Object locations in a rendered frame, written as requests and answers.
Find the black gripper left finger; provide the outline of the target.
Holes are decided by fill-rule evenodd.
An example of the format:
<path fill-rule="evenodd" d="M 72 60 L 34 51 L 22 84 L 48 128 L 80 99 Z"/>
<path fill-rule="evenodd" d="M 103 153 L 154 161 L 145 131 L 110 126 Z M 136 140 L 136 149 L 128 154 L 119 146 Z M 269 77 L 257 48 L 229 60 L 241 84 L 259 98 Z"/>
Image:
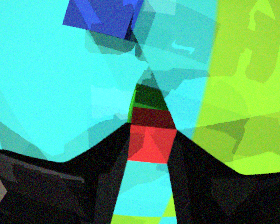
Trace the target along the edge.
<path fill-rule="evenodd" d="M 65 163 L 0 149 L 0 181 L 56 208 L 72 210 L 81 224 L 111 224 L 129 155 L 131 123 Z"/>

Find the blue block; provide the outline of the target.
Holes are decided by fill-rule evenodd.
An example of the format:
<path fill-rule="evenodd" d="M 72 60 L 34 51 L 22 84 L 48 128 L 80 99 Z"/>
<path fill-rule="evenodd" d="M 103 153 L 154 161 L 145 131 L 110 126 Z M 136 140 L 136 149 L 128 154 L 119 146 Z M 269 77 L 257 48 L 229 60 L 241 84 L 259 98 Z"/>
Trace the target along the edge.
<path fill-rule="evenodd" d="M 69 0 L 63 26 L 131 39 L 143 0 Z"/>

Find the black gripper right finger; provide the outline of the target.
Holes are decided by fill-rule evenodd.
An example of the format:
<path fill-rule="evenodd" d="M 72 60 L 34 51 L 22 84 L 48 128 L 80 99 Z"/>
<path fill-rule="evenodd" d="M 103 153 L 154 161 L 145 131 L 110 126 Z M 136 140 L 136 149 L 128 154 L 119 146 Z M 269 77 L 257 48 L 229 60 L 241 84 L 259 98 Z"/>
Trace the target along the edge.
<path fill-rule="evenodd" d="M 177 129 L 167 165 L 177 224 L 229 224 L 250 202 L 280 194 L 280 172 L 242 175 Z"/>

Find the red block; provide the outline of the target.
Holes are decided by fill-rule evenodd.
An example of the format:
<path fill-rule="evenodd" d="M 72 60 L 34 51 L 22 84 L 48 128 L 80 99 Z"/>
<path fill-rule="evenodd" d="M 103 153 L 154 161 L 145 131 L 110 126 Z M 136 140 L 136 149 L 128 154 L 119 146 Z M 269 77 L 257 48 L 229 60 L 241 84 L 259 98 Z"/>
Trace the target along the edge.
<path fill-rule="evenodd" d="M 131 124 L 128 160 L 167 164 L 176 135 L 171 111 L 132 107 Z"/>

